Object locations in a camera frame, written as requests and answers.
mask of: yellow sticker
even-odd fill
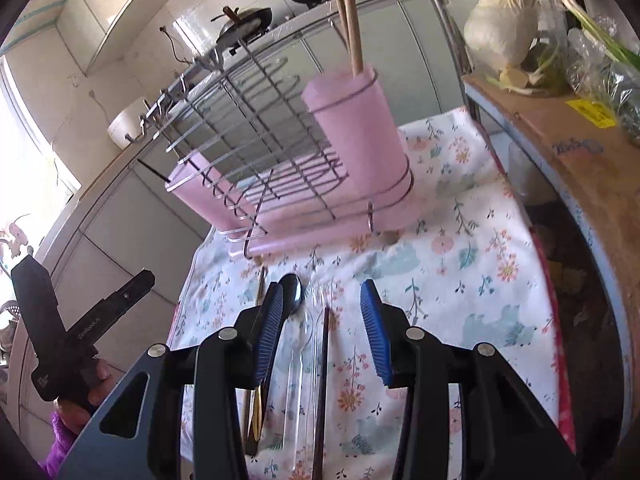
[[[616,119],[600,103],[591,103],[584,99],[574,99],[566,103],[599,128],[612,128],[616,125]]]

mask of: ceiling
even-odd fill
[[[21,41],[56,24],[66,0],[30,0],[7,35],[0,56]]]

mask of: tablecloth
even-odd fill
[[[363,236],[268,255],[264,261],[267,284],[295,272],[303,283],[331,290],[325,479],[388,479],[398,448],[406,391],[387,390],[376,375],[359,307],[360,283],[367,278],[385,302],[401,307],[410,323],[441,341],[464,348],[492,343],[570,437],[570,413],[565,409],[561,415],[559,407],[567,390],[559,387],[562,354],[553,297],[529,227],[483,135],[466,108],[406,124],[401,131],[424,208],[397,243]],[[259,269],[254,261],[230,261],[228,242],[212,231],[194,256],[170,348],[199,344],[233,325],[240,310],[254,304]],[[310,480],[312,439],[299,431],[294,445],[284,427],[296,418],[287,413],[285,399],[289,363],[297,352],[303,362],[300,427],[311,424],[314,415],[313,345],[305,347],[301,339],[306,336],[300,335],[305,319],[315,319],[312,308],[303,307],[284,327],[260,451],[247,458],[251,478]],[[189,459],[192,409],[193,387],[187,387],[181,442]],[[460,474],[460,431],[460,404],[452,387],[450,479]]]

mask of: wooden board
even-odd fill
[[[569,106],[574,94],[530,98],[473,75],[464,82],[545,173],[587,240],[616,315],[628,422],[640,412],[640,149]]]

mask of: pink dish rack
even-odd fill
[[[414,175],[375,70],[366,67],[327,105],[311,88],[326,90],[327,75],[303,92],[306,82],[291,74],[287,57],[258,56],[239,43],[243,60],[225,69],[222,49],[212,49],[140,117],[144,134],[155,129],[177,153],[166,190],[225,235],[232,256],[247,258],[415,221]],[[201,70],[209,75],[189,91]],[[370,109],[371,99],[382,120],[350,115]],[[309,111],[312,102],[321,107]]]

